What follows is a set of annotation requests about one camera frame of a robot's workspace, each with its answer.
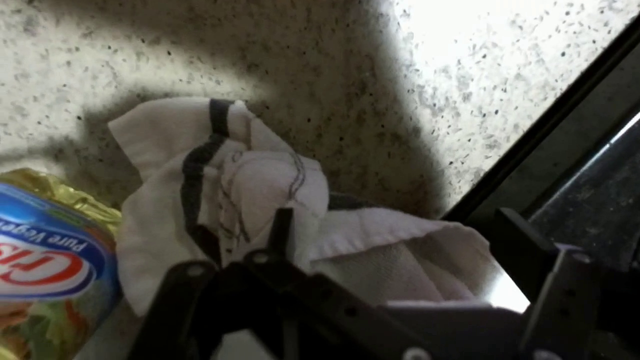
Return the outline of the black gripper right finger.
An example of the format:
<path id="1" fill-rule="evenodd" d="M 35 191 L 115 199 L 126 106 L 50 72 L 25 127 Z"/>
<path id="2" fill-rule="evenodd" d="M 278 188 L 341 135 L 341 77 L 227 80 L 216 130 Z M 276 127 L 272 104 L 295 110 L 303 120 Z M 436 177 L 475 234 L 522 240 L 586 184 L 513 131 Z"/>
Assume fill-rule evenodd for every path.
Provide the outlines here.
<path id="1" fill-rule="evenodd" d="M 562 247 L 517 346 L 520 360 L 588 360 L 604 267 L 584 249 Z"/>

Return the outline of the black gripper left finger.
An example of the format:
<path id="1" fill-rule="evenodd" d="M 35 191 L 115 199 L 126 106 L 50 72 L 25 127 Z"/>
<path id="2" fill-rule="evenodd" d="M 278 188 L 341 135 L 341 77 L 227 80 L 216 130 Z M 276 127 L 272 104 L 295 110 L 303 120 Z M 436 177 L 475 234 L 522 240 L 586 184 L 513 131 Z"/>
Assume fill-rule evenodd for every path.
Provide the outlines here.
<path id="1" fill-rule="evenodd" d="M 126 360 L 209 360 L 219 337 L 202 332 L 197 308 L 213 273 L 202 260 L 172 266 Z"/>

